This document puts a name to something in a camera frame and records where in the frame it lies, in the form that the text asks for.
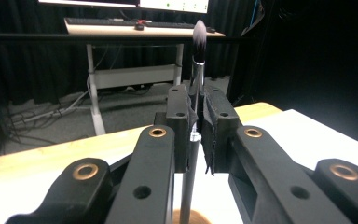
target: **computer monitor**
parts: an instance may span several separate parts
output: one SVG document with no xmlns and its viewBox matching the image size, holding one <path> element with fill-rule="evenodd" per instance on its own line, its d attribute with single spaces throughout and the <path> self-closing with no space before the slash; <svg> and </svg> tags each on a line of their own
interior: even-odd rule
<svg viewBox="0 0 358 224">
<path fill-rule="evenodd" d="M 39 0 L 39 3 L 83 7 L 128 7 L 207 13 L 209 0 Z"/>
</svg>

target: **black backdrop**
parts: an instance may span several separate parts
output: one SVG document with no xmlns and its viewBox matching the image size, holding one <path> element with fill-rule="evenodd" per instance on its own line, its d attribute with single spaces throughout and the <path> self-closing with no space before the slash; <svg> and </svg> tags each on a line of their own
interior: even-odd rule
<svg viewBox="0 0 358 224">
<path fill-rule="evenodd" d="M 162 11 L 130 11 L 112 8 L 58 7 L 38 4 L 37 0 L 0 0 L 0 33 L 66 34 L 64 17 L 124 18 L 152 21 L 195 23 L 202 19 L 227 36 L 239 36 L 249 20 L 252 1 L 211 0 L 206 15 Z M 236 46 L 208 46 L 206 77 L 232 73 Z M 106 48 L 95 50 L 94 62 L 103 57 Z M 188 78 L 191 65 L 190 47 L 185 46 L 183 78 Z M 101 62 L 101 68 L 173 63 L 174 48 L 113 48 Z M 7 99 L 14 105 L 34 99 L 37 104 L 57 103 L 58 98 L 84 91 L 87 79 L 86 47 L 81 45 L 0 46 L 0 76 Z"/>
</svg>

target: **desk leg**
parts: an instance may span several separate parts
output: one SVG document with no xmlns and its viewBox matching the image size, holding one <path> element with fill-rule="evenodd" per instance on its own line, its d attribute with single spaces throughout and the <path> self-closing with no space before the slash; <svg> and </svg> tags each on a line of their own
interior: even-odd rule
<svg viewBox="0 0 358 224">
<path fill-rule="evenodd" d="M 183 46 L 184 44 L 176 45 L 176 64 L 175 64 L 175 72 L 173 75 L 173 86 L 180 85 L 180 81 L 182 77 Z"/>
<path fill-rule="evenodd" d="M 97 86 L 95 85 L 95 70 L 94 61 L 92 58 L 92 45 L 87 45 L 87 57 L 89 59 L 89 91 L 91 96 L 91 115 L 94 123 L 96 135 L 106 134 L 103 126 L 103 117 L 101 116 L 100 107 L 98 107 L 98 93 Z"/>
</svg>

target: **black horizontal bar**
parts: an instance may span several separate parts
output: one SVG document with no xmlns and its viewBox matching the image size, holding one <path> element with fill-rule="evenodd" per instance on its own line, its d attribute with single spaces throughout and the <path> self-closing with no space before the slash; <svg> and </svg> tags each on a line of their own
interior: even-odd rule
<svg viewBox="0 0 358 224">
<path fill-rule="evenodd" d="M 208 37 L 208 43 L 240 44 L 249 43 L 249 37 Z M 111 35 L 64 35 L 64 34 L 0 34 L 0 44 L 178 44 L 191 43 L 192 37 L 162 36 L 111 36 Z"/>
</svg>

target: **table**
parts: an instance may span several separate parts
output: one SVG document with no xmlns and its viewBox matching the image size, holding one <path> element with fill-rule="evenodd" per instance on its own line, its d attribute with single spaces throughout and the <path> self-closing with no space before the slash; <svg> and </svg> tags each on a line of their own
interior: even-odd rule
<svg viewBox="0 0 358 224">
<path fill-rule="evenodd" d="M 236 111 L 242 122 L 281 112 L 265 103 L 241 106 Z M 14 214 L 33 212 L 43 201 L 52 182 L 73 161 L 91 157 L 111 164 L 129 155 L 143 128 L 0 156 L 0 223 Z M 177 176 L 175 186 L 180 186 Z"/>
<path fill-rule="evenodd" d="M 67 23 L 66 20 L 64 20 L 64 22 L 70 35 L 110 35 L 127 37 L 189 37 L 193 35 L 193 29 L 145 27 L 143 31 L 137 31 L 133 26 L 73 25 Z M 225 35 L 216 32 L 208 33 L 207 36 L 224 37 Z M 175 64 L 96 71 L 92 57 L 92 45 L 88 44 L 89 91 L 92 102 L 91 115 L 96 135 L 106 134 L 98 106 L 97 90 L 171 80 L 173 80 L 173 85 L 179 85 L 182 75 L 183 48 L 183 43 L 176 45 Z"/>
</svg>

